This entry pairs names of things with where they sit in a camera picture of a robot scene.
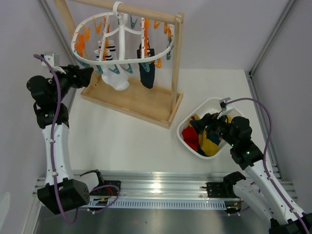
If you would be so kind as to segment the yellow sock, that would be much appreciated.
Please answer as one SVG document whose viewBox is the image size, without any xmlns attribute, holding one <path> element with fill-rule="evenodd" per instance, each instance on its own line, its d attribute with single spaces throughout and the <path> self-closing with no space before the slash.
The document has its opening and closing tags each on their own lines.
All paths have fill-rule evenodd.
<svg viewBox="0 0 312 234">
<path fill-rule="evenodd" d="M 201 119 L 197 114 L 192 115 L 188 119 L 188 126 L 191 127 L 190 125 L 190 120 L 193 119 Z M 219 146 L 211 142 L 209 139 L 206 138 L 206 130 L 203 132 L 203 134 L 198 135 L 199 137 L 199 147 L 197 149 L 197 153 L 200 154 L 201 156 L 206 156 L 206 157 L 212 157 L 214 156 L 218 151 L 219 151 Z"/>
</svg>

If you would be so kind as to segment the white round clip hanger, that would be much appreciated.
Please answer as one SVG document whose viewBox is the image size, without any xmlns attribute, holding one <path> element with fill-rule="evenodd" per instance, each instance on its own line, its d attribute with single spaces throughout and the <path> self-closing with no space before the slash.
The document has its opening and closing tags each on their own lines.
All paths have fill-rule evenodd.
<svg viewBox="0 0 312 234">
<path fill-rule="evenodd" d="M 83 4 L 92 5 L 107 9 L 107 12 L 91 16 L 83 20 L 74 30 L 71 40 L 71 49 L 73 55 L 79 60 L 88 63 L 91 66 L 119 64 L 121 68 L 132 73 L 131 65 L 141 63 L 146 71 L 149 71 L 148 62 L 155 61 L 155 66 L 162 66 L 161 59 L 165 57 L 171 59 L 171 50 L 174 47 L 176 17 L 152 10 L 139 7 L 133 7 L 123 4 L 120 1 L 104 1 L 104 0 L 84 0 Z M 148 57 L 149 45 L 149 28 L 151 20 L 154 21 L 154 28 L 157 29 L 161 23 L 164 24 L 164 34 L 168 37 L 167 48 L 155 53 L 153 57 Z M 96 34 L 99 35 L 99 49 L 96 51 L 94 59 L 88 59 L 84 55 L 85 43 L 90 40 L 91 29 L 90 23 L 94 23 Z M 126 34 L 137 35 L 139 44 L 141 44 L 141 58 L 126 58 Z M 119 55 L 117 59 L 112 61 L 103 61 L 103 51 L 105 39 L 116 35 L 118 38 Z"/>
</svg>

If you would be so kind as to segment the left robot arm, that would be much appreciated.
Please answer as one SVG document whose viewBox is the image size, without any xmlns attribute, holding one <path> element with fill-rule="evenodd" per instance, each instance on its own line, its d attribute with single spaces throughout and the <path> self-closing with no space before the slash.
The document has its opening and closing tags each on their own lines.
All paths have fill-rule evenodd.
<svg viewBox="0 0 312 234">
<path fill-rule="evenodd" d="M 102 194 L 106 183 L 99 170 L 74 177 L 69 157 L 69 113 L 63 98 L 71 88 L 87 87 L 93 68 L 62 66 L 56 77 L 31 77 L 26 87 L 35 100 L 37 124 L 42 130 L 46 147 L 47 170 L 45 185 L 38 189 L 38 199 L 54 214 L 78 209 L 90 201 L 90 193 Z"/>
</svg>

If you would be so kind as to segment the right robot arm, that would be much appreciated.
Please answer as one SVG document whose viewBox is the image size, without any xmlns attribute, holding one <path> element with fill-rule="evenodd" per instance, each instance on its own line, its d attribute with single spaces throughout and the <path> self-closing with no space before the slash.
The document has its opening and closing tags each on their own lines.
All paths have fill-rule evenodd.
<svg viewBox="0 0 312 234">
<path fill-rule="evenodd" d="M 249 182 L 240 172 L 227 175 L 222 185 L 225 195 L 244 200 L 266 221 L 271 234 L 312 232 L 312 215 L 304 212 L 270 173 L 266 157 L 251 140 L 252 129 L 247 118 L 236 116 L 228 121 L 215 113 L 192 119 L 190 124 L 199 134 L 206 137 L 216 134 L 227 142 L 232 159 L 252 179 Z"/>
</svg>

